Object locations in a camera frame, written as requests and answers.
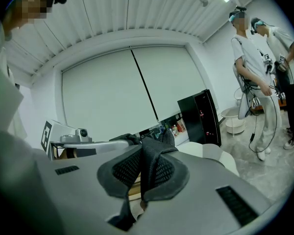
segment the black vent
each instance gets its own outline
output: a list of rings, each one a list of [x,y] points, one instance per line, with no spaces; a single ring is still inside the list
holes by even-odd
[[[69,172],[72,172],[72,171],[75,171],[75,170],[78,170],[78,169],[79,168],[77,166],[72,165],[72,166],[69,166],[69,167],[56,169],[55,172],[56,172],[56,174],[61,175],[61,174],[69,173]]]
[[[222,187],[217,189],[217,192],[241,226],[257,218],[258,215],[231,187]]]

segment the white sneaker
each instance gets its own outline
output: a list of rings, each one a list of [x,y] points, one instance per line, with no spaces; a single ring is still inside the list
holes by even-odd
[[[283,146],[284,149],[286,150],[291,150],[294,148],[294,139],[291,139],[289,141],[287,141],[284,146]]]
[[[257,152],[256,154],[257,154],[257,157],[258,157],[258,159],[259,159],[260,161],[265,161],[265,159],[266,159],[266,155],[265,155],[265,152],[264,152],[264,151],[262,151],[262,152]]]
[[[268,147],[266,150],[264,150],[264,152],[265,152],[266,154],[270,154],[270,153],[271,153],[271,149]]]

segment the marker tag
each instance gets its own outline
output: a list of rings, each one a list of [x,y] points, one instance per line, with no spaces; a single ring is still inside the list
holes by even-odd
[[[280,55],[280,62],[284,63],[284,61],[285,61],[284,56]]]

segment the wall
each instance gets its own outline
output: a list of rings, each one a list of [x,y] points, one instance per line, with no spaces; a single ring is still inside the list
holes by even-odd
[[[88,39],[68,48],[67,51],[47,62],[41,68],[44,72],[40,72],[33,78],[31,94],[38,115],[43,119],[51,118],[66,124],[62,100],[62,70],[103,52],[128,46],[150,45],[185,46],[198,68],[205,86],[210,89],[216,108],[218,108],[214,86],[210,82],[210,74],[206,72],[207,67],[210,68],[210,58],[198,38],[173,31],[138,29],[111,32]]]
[[[41,77],[31,89],[20,87],[24,96],[19,113],[33,148],[41,149],[42,132],[48,118],[66,124],[62,104],[62,74],[53,70]]]
[[[251,19],[258,17],[266,23],[280,27],[294,36],[293,28],[288,19],[273,0],[254,0],[247,6],[247,13]],[[206,62],[204,65],[215,89],[220,110],[235,106],[236,100],[233,95],[239,87],[232,70],[234,56],[231,39],[235,33],[235,28],[230,22],[227,22],[204,44],[208,53],[205,57]],[[254,41],[258,48],[264,53],[268,53],[274,60],[265,37],[260,35],[252,36],[250,29],[247,32],[247,36]]]
[[[25,141],[28,142],[33,148],[42,149],[40,141],[45,122],[35,108],[31,95],[31,89],[21,86],[20,92],[24,96],[23,101],[19,106],[19,113],[22,124],[27,133]]]

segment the white pants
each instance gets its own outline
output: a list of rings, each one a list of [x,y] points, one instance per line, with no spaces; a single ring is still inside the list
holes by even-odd
[[[270,143],[275,130],[279,131],[282,125],[280,106],[275,91],[272,91],[272,95],[265,96],[261,90],[252,90],[252,93],[259,99],[264,112],[265,112],[265,124],[259,140],[257,141],[256,148],[264,150]]]

